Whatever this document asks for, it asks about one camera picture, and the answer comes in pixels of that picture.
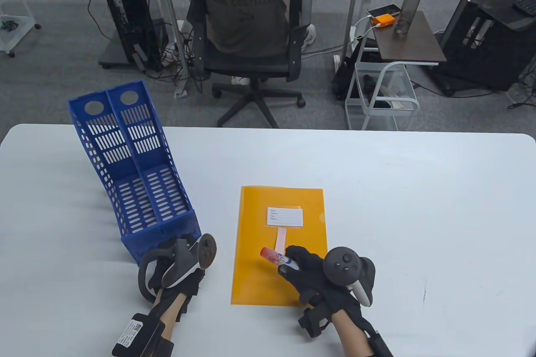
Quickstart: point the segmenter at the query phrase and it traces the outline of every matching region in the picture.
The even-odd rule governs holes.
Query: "white table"
[[[342,357],[291,308],[230,305],[243,185],[323,188],[329,247],[377,269],[364,315],[396,357],[525,357],[536,340],[534,140],[517,134],[166,128],[218,256],[175,356]],[[2,356],[110,355],[148,305],[108,198],[70,126],[0,146]]]

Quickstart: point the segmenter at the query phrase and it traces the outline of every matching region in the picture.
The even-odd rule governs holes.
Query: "hand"
[[[300,293],[300,302],[316,307],[325,301],[331,314],[341,309],[350,309],[354,315],[361,316],[361,307],[345,286],[331,283],[323,269],[323,258],[311,254],[306,248],[289,246],[285,255],[297,262],[300,270],[280,265],[278,273],[290,282]]]
[[[189,240],[189,244],[194,242],[194,239],[186,240]],[[175,239],[173,238],[165,243],[160,244],[159,248],[169,248],[172,247],[174,243]],[[179,305],[179,310],[176,313],[176,322],[178,322],[180,315],[182,313],[186,313],[188,303],[190,302],[192,296],[197,295],[197,292],[199,291],[199,283],[205,277],[205,271],[203,269],[196,269],[193,273],[188,275],[184,280],[172,288],[162,289],[162,277],[169,267],[171,267],[173,262],[173,259],[158,257],[155,272],[149,280],[148,287],[153,289],[157,295],[160,293],[159,298],[157,298],[157,303],[151,310],[152,313],[156,313],[159,316],[161,316],[172,305],[177,305],[177,303],[174,303],[174,301],[179,297],[179,295],[182,294],[186,297],[184,303]]]

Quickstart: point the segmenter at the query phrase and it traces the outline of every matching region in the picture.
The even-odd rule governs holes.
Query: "white barcode label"
[[[129,324],[126,326],[125,332],[123,332],[119,340],[117,340],[117,344],[124,347],[130,347],[132,341],[134,340],[142,326],[142,322],[130,319]]]

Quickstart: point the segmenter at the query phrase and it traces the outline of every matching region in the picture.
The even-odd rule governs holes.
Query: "yellow plastic folder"
[[[287,227],[286,247],[298,245],[324,257],[327,253],[324,191],[321,189],[242,187],[231,304],[300,305],[298,292],[260,256],[274,249],[276,226],[268,226],[268,208],[302,208],[303,227]]]

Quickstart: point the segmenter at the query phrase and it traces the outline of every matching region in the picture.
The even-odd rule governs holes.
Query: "gray t-shirt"
[[[222,53],[266,57],[285,52],[289,23],[284,0],[205,0],[205,3],[209,13],[207,36]]]

